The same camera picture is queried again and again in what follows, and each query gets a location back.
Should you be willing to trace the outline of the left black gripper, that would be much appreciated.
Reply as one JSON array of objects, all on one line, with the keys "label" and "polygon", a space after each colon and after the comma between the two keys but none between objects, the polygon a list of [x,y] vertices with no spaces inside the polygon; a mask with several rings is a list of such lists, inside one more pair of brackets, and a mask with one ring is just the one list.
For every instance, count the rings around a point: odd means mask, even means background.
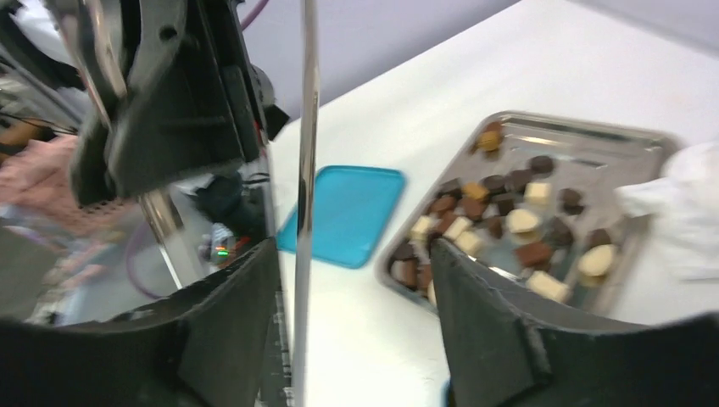
[{"label": "left black gripper", "polygon": [[288,123],[234,1],[48,1],[93,108],[70,162],[81,205],[256,160]]}]

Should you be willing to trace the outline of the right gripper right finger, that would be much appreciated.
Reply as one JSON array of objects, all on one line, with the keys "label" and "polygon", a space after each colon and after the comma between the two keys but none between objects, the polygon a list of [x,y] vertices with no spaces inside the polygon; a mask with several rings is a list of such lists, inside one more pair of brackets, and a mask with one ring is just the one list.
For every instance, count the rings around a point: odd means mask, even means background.
[{"label": "right gripper right finger", "polygon": [[434,289],[457,406],[715,406],[718,316],[646,326],[546,299],[438,239]]}]

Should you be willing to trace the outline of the steel tongs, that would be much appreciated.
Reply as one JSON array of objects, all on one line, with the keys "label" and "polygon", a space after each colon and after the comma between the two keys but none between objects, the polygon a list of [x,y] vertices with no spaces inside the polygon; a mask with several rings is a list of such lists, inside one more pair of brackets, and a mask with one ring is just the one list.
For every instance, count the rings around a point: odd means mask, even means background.
[{"label": "steel tongs", "polygon": [[293,402],[306,405],[306,359],[315,196],[316,132],[320,99],[318,15],[315,0],[302,1],[304,67],[298,155],[298,200],[293,301]]}]

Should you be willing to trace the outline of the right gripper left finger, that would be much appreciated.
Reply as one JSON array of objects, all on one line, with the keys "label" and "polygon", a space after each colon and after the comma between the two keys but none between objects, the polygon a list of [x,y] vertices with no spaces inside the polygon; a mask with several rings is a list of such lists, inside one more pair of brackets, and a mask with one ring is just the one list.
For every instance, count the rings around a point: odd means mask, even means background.
[{"label": "right gripper left finger", "polygon": [[4,406],[252,406],[280,281],[267,238],[110,321],[1,323]]}]

